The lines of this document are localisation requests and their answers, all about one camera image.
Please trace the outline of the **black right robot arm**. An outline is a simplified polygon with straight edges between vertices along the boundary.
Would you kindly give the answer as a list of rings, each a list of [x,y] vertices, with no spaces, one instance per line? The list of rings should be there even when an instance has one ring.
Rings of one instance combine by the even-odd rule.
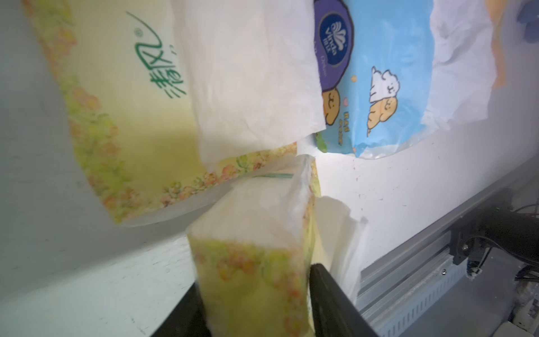
[[[341,216],[338,237],[320,244],[333,257],[312,265],[316,336],[401,336],[453,285],[475,277],[491,251],[525,264],[516,280],[536,282],[538,219],[511,207],[512,191],[473,198],[360,271],[352,239],[365,226]]]

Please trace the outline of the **orange tissue pack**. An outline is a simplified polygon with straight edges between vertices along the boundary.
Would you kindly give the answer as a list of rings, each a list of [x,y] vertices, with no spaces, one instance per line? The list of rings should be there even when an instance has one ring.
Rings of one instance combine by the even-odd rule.
[[[505,58],[501,44],[501,28],[504,12],[507,7],[507,0],[486,0],[488,14],[494,26],[494,33],[491,41],[491,49],[495,58],[496,79],[492,87],[493,90],[503,87],[506,83]]]

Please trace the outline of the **pale yellow tissue pack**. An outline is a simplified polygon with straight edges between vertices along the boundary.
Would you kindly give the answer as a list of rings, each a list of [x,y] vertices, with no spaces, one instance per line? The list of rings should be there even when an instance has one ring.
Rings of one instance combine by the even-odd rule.
[[[144,226],[202,208],[324,127],[311,99],[275,144],[201,163],[169,1],[24,1],[65,100],[75,157],[112,219]]]

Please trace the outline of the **blue tissue pack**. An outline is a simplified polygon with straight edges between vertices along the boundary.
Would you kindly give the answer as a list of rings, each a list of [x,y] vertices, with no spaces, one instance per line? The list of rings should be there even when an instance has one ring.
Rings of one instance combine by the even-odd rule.
[[[497,77],[485,1],[316,1],[322,152],[390,156],[488,117]]]

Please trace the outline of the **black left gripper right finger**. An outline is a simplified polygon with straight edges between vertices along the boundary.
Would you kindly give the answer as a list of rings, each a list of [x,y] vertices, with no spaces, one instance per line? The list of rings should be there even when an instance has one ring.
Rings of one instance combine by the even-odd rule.
[[[322,264],[311,266],[309,285],[316,337],[378,336]]]

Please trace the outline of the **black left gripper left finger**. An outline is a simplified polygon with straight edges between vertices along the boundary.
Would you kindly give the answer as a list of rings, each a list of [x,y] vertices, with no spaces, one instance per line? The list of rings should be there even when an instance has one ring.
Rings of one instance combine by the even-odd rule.
[[[210,337],[202,299],[193,283],[152,337]]]

